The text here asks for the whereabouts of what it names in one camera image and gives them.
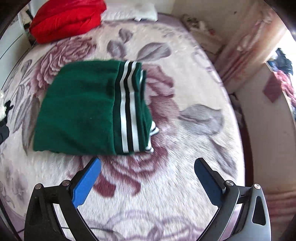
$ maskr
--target screw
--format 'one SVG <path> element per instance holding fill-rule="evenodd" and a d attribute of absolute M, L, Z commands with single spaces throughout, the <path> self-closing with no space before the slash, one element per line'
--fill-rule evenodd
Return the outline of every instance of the screw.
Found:
<path fill-rule="evenodd" d="M 38 183 L 35 185 L 35 189 L 40 189 L 42 187 L 42 184 Z"/>
<path fill-rule="evenodd" d="M 260 189 L 261 187 L 260 187 L 259 184 L 254 184 L 254 188 L 256 188 L 256 189 Z"/>
<path fill-rule="evenodd" d="M 68 186 L 69 184 L 70 184 L 69 180 L 63 180 L 62 181 L 62 185 L 65 186 L 65 187 Z"/>
<path fill-rule="evenodd" d="M 227 180 L 227 181 L 226 181 L 226 185 L 227 185 L 227 186 L 233 186 L 234 183 L 233 183 L 233 181 Z"/>

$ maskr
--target fluffy white object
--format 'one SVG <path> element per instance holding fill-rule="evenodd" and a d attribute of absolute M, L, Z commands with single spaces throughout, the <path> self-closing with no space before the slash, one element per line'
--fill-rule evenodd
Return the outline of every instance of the fluffy white object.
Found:
<path fill-rule="evenodd" d="M 157 11 L 152 3 L 106 3 L 106 5 L 107 10 L 101 15 L 102 21 L 147 19 L 155 22 L 158 20 Z"/>
<path fill-rule="evenodd" d="M 0 121 L 3 120 L 6 116 L 6 107 L 4 106 L 4 94 L 0 90 Z"/>

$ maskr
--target wall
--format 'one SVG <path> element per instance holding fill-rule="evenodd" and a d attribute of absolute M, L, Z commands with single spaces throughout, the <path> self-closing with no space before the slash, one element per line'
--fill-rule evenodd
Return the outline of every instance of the wall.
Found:
<path fill-rule="evenodd" d="M 249 132 L 254 182 L 266 192 L 296 190 L 296 128 L 282 93 L 274 102 L 263 94 L 271 71 L 266 64 L 235 94 Z"/>
<path fill-rule="evenodd" d="M 142 2 L 151 2 L 155 5 L 155 8 L 158 12 L 170 14 L 173 10 L 175 0 L 105 0 L 106 3 L 142 3 Z"/>
<path fill-rule="evenodd" d="M 9 78 L 16 63 L 31 48 L 20 21 L 8 27 L 0 39 L 0 89 Z"/>
<path fill-rule="evenodd" d="M 204 20 L 227 43 L 239 28 L 255 0 L 176 0 L 172 14 L 180 17 L 187 13 Z"/>

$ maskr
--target bedspread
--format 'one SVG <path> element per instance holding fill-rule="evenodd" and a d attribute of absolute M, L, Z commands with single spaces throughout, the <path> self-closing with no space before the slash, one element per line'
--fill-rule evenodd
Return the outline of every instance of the bedspread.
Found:
<path fill-rule="evenodd" d="M 65 64 L 111 58 L 143 63 L 145 100 L 160 132 L 151 138 L 153 154 L 99 156 L 102 171 L 79 211 L 99 240 L 196 240 L 217 208 L 194 173 L 195 159 L 203 157 L 237 185 L 244 185 L 244 160 L 219 76 L 191 34 L 165 15 L 157 22 L 104 22 L 86 34 L 38 45 L 24 57 L 3 88 L 14 104 L 10 136 L 0 146 L 6 211 L 21 230 L 35 184 L 58 185 L 91 159 L 34 152 L 34 127 L 46 90 Z M 57 215 L 67 227 L 58 208 Z"/>

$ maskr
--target folded green clothing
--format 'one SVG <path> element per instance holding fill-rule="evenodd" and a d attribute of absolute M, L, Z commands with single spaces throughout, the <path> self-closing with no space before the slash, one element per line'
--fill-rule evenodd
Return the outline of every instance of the folded green clothing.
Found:
<path fill-rule="evenodd" d="M 34 150 L 72 155 L 153 152 L 157 127 L 144 100 L 141 63 L 74 62 L 48 88 L 37 119 Z"/>

